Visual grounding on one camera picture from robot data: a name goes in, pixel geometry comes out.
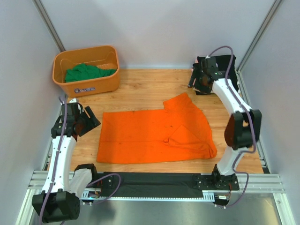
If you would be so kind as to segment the orange t shirt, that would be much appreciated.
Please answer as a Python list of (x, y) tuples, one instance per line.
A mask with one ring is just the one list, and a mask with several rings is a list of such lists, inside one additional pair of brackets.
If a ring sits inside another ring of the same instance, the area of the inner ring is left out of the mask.
[(217, 155), (208, 120), (187, 93), (163, 105), (157, 110), (105, 112), (96, 161), (147, 164)]

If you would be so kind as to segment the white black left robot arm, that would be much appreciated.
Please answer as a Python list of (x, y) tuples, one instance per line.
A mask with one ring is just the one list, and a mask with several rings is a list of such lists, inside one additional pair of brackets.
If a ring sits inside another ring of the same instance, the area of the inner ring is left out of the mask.
[(32, 198), (39, 223), (76, 220), (80, 214), (80, 198), (86, 187), (98, 184), (94, 164), (78, 165), (70, 177), (71, 158), (77, 138), (101, 123), (90, 107), (76, 99), (61, 105), (61, 115), (51, 129), (52, 156), (50, 168), (40, 194)]

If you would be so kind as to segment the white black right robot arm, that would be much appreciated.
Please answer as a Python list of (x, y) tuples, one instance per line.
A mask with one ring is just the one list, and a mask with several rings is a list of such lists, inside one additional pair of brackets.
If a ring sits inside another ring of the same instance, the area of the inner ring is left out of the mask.
[(221, 160), (214, 166), (208, 180), (204, 183), (216, 189), (230, 184), (237, 186), (236, 167), (245, 153), (254, 153), (259, 140), (262, 113), (252, 109), (238, 94), (229, 73), (234, 71), (233, 58), (229, 58), (224, 69), (218, 57), (198, 57), (192, 65), (192, 75), (188, 87), (199, 95), (215, 93), (228, 114), (225, 128), (226, 149)]

